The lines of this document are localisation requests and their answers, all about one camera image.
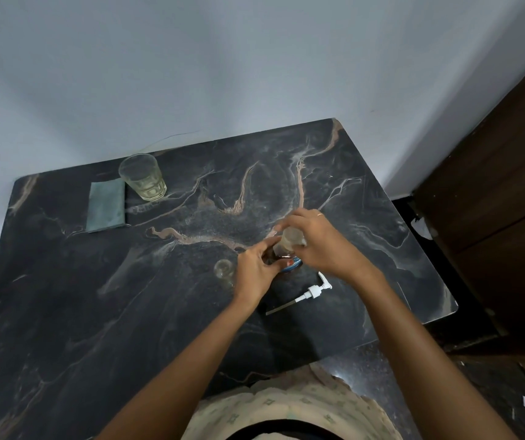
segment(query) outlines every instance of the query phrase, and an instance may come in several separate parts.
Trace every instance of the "small clear glass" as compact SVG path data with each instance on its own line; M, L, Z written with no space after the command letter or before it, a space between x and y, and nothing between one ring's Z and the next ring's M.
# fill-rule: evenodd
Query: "small clear glass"
M220 259L215 263L214 274L215 277L223 282L229 284L230 287L234 287L234 273L236 268L231 261L227 259Z
M159 164L153 155L134 154L127 157L120 164L118 172L144 200L161 199L167 192Z

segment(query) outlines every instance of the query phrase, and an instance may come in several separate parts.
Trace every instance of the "blue label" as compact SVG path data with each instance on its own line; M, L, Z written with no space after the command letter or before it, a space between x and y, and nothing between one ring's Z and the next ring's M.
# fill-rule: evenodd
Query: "blue label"
M298 267L300 264L301 264L301 259L295 257L293 258L293 265L289 266L289 267L285 267L284 269L281 270L281 273L287 273L287 272L290 272L291 270L295 269L296 267Z

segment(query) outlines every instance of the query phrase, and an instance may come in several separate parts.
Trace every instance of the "marble tabletop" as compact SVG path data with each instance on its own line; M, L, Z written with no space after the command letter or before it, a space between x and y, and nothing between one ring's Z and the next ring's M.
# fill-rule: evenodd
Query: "marble tabletop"
M85 233L91 182L120 160L17 180L0 239L0 439L89 439L231 300L219 259L318 208L386 275L422 322L457 309L335 119L153 153L168 186L127 188L129 226ZM207 394L369 343L345 283L270 316L319 278L278 277L240 329Z

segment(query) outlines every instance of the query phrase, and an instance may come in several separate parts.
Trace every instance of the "hand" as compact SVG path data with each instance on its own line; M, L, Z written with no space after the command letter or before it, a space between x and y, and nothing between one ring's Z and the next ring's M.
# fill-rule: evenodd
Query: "hand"
M279 259L271 265L263 262L263 253L280 240L281 236L268 237L238 255L234 303L253 312L277 273L293 264L292 259Z
M318 210L297 208L275 225L300 229L307 245L294 246L295 254L304 264L350 283L356 273L376 273L378 269L336 230Z

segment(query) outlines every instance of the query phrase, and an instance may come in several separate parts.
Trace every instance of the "wall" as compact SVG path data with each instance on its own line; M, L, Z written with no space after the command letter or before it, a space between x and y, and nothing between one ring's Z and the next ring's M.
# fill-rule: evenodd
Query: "wall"
M325 117L342 122L386 183L524 9L525 0L0 0L0 231L19 176ZM478 101L496 103L525 71L525 37L512 51ZM472 127L481 117L461 105L455 114ZM410 191L408 179L389 193Z

